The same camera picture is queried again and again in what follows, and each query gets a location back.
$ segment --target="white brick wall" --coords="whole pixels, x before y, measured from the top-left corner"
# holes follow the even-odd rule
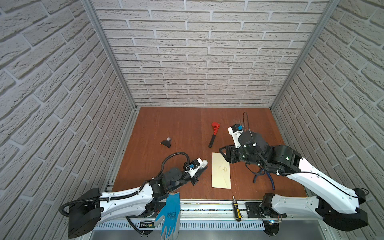
[[[139,106],[267,107],[327,1],[93,3]]]
[[[101,187],[132,109],[81,1],[0,8],[0,239],[66,239],[59,206]]]
[[[273,111],[286,144],[333,179],[370,190],[361,205],[369,226],[339,231],[342,239],[384,237],[383,7],[341,0]]]

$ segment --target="yellow envelope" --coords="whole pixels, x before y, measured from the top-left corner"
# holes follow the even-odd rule
[[[231,189],[229,162],[218,153],[212,153],[212,187]]]

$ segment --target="screwdriver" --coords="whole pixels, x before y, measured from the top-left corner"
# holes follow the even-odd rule
[[[233,197],[233,212],[235,213],[236,221],[240,222],[241,221],[240,210],[235,200],[235,196],[232,196],[232,197]]]

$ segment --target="blue glove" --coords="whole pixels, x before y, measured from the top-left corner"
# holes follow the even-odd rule
[[[164,220],[161,230],[162,240],[176,240],[180,228],[180,194],[169,194],[166,205],[157,215],[154,225],[158,226]]]

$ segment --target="wooden table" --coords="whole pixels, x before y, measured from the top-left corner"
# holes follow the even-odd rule
[[[174,152],[186,152],[190,160],[206,159],[208,169],[200,176],[199,182],[188,183],[178,189],[182,199],[262,199],[267,192],[289,196],[306,197],[304,187],[287,177],[271,174],[275,182],[272,190],[267,175],[259,176],[253,183],[254,175],[243,162],[230,165],[232,189],[212,188],[212,152],[220,147],[233,144],[228,127],[242,123],[242,114],[249,116],[250,128],[260,132],[270,144],[284,144],[276,122],[269,109],[262,108],[164,108],[142,107],[129,140],[126,153],[117,174],[113,191],[141,186],[160,171],[161,163]],[[213,128],[212,122],[219,122],[220,128],[212,148],[208,148]],[[171,148],[160,144],[167,137],[172,138]],[[175,156],[167,161],[165,169],[182,169],[185,157]],[[257,166],[249,166],[255,172]]]

